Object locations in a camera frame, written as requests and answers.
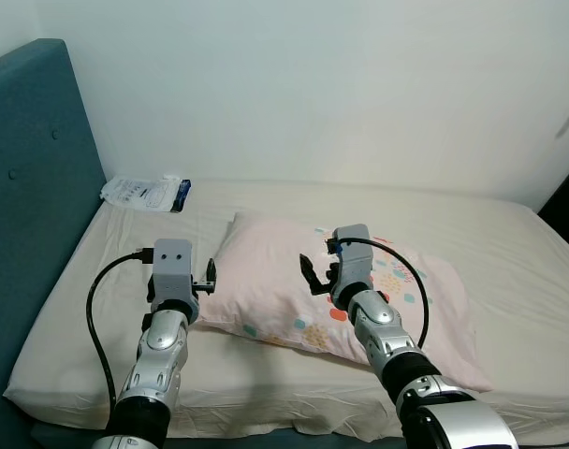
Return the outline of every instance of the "white bed sheet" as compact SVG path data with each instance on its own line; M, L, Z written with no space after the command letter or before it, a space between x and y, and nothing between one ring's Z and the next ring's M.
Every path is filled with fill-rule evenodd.
M158 238L190 239L199 277L239 210L329 228L366 223L374 234L449 261L466 285L478 355L495 387L481 398L520 443L569 442L569 246L516 204L375 187L195 181L179 214L103 204L37 317L5 395L42 421L105 426L106 387L84 314L92 278ZM149 275L139 262L122 264L95 297L96 328L118 388L149 310ZM188 347L171 437L239 437L278 427L365 441L401 435L393 405L367 369L198 326Z

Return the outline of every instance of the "pillow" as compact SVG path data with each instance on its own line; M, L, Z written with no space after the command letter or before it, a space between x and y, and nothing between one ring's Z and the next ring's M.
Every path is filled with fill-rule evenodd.
M336 309L329 295L313 297L301 275L299 254L303 253L312 260L320 281L327 282L325 273L335 257L327 254L328 237L327 229L254 212L237 213L215 258L215 293L200 301L200 322L243 337L368 364L347 313ZM422 349L432 363L465 388L490 390L477 363L468 298L457 272L436 257L374 239L405 256L425 284L430 326ZM388 297L417 342L423 309L413 276L376 248L372 268L374 289Z

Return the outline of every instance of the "black cable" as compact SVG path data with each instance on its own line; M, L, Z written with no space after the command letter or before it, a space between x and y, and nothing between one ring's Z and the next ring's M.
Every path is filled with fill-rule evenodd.
M409 262L407 262L407 260L405 260L405 258L402 255L397 253L395 250L388 248L386 245L378 243L377 241L372 241L369 239L360 239L355 237L345 237L343 239L337 240L337 243L346 243L346 244L363 243L365 245L371 245L375 246L376 248L380 248L382 251L394 256L397 260L399 260L402 264L404 264L407 269L409 269L410 273L414 275L414 278L416 279L417 282L417 288L419 288L419 293L422 296L422 305L424 306L424 321L422 323L422 332L420 333L419 340L417 341L417 347L421 348L422 345L424 344L424 341L426 340L426 335L428 334L430 310L428 307L428 298L426 297L426 288L424 288L424 283L422 283L422 280L417 274L416 269L412 267L412 265Z
M104 348L97 337L97 332L95 332L95 325L94 325L94 317L92 315L92 306L94 301L94 294L97 285L101 282L104 276L108 274L108 272L116 267L117 265L122 264L126 260L134 260L134 259L141 259L143 257L143 251L139 251L136 253L132 253L129 255L123 255L119 257L115 261L109 263L104 269L100 271L100 273L95 277L94 283L92 283L91 288L89 289L89 294L87 295L87 307L86 307L86 314L87 314L87 327L89 328L89 335L91 335L91 340L94 341L95 350L97 351L97 355L99 356L99 361L101 362L101 366L104 369L104 375L106 376L106 384L108 385L108 396L109 396L109 413L111 414L116 406L116 388L114 387L114 380L112 378L112 371L109 367L108 359L106 358L106 353L104 353Z

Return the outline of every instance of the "upholstered headboard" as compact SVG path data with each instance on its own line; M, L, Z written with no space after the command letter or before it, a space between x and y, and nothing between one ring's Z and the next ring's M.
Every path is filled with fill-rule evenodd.
M0 58L0 448L35 447L2 393L104 181L64 41Z

